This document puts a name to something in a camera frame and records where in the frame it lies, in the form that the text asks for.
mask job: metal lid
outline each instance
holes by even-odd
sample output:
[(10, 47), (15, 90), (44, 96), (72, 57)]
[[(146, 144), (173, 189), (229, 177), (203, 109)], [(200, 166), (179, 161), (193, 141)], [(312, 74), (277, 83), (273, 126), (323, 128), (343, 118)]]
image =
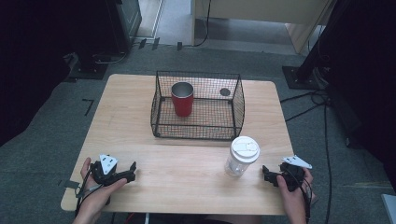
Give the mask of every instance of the metal lid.
[(250, 137), (240, 136), (231, 143), (231, 155), (242, 163), (253, 163), (260, 156), (260, 147)]

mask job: handheld controller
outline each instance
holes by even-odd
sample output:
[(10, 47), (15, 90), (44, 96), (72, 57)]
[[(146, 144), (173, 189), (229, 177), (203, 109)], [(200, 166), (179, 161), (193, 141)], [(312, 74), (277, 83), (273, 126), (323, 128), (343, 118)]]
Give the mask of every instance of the handheld controller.
[(300, 166), (291, 165), (283, 162), (279, 165), (281, 174), (270, 172), (270, 170), (262, 166), (262, 173), (264, 174), (264, 180), (272, 183), (274, 187), (278, 187), (276, 176), (282, 175), (288, 185), (290, 192), (295, 191), (304, 182), (304, 170)]
[(95, 163), (91, 163), (92, 176), (96, 183), (102, 184), (103, 186), (109, 186), (113, 183), (126, 178), (127, 183), (135, 180), (134, 171), (136, 170), (136, 162), (131, 165), (129, 171), (124, 171), (121, 173), (116, 173), (117, 164), (115, 164), (110, 171), (105, 174), (104, 169), (102, 167), (102, 163), (100, 161), (96, 161)]

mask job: human hand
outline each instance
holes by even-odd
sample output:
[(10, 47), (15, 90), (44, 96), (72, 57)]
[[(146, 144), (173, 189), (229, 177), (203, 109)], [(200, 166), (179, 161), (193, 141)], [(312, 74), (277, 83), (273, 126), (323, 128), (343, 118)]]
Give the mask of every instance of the human hand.
[[(84, 179), (85, 176), (87, 175), (89, 169), (90, 169), (90, 164), (91, 164), (91, 158), (87, 158), (84, 161), (84, 165), (81, 168), (81, 176)], [(95, 192), (92, 192), (88, 195), (90, 197), (87, 197), (88, 195), (85, 195), (85, 199), (83, 203), (81, 204), (81, 207), (79, 208), (78, 215), (76, 219), (74, 220), (73, 224), (87, 224), (87, 223), (95, 223), (96, 220), (99, 218), (102, 209), (105, 207), (105, 204), (110, 197), (110, 195), (120, 189), (122, 186), (126, 184), (127, 180), (125, 178), (115, 182), (114, 184), (107, 186), (107, 187), (102, 187)], [(92, 175), (90, 174), (84, 191), (97, 186), (97, 183), (93, 180)]]
[[(306, 182), (303, 183), (303, 190), (306, 192), (306, 188), (312, 188), (312, 181), (314, 177), (311, 175), (308, 169), (304, 168), (304, 179)], [(304, 196), (300, 188), (297, 188), (293, 192), (289, 192), (285, 178), (282, 175), (276, 177), (277, 184), (279, 185), (280, 194), (282, 195), (283, 207), (289, 218), (291, 224), (302, 224), (306, 223), (305, 220), (305, 202)]]

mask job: black wire basket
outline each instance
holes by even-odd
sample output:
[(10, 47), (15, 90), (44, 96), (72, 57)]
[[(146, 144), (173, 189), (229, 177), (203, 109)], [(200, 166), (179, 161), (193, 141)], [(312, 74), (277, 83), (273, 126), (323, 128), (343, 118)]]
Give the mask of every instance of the black wire basket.
[[(175, 113), (172, 86), (189, 82), (194, 87), (192, 112)], [(156, 137), (234, 140), (242, 131), (245, 99), (238, 74), (158, 71), (151, 108), (151, 129)]]

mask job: white plastic cup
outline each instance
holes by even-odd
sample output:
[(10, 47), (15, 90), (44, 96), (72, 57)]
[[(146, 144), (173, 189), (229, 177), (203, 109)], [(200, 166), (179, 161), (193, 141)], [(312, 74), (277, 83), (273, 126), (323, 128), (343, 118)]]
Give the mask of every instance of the white plastic cup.
[(250, 137), (239, 136), (231, 143), (225, 171), (228, 175), (241, 176), (259, 156), (259, 144)]

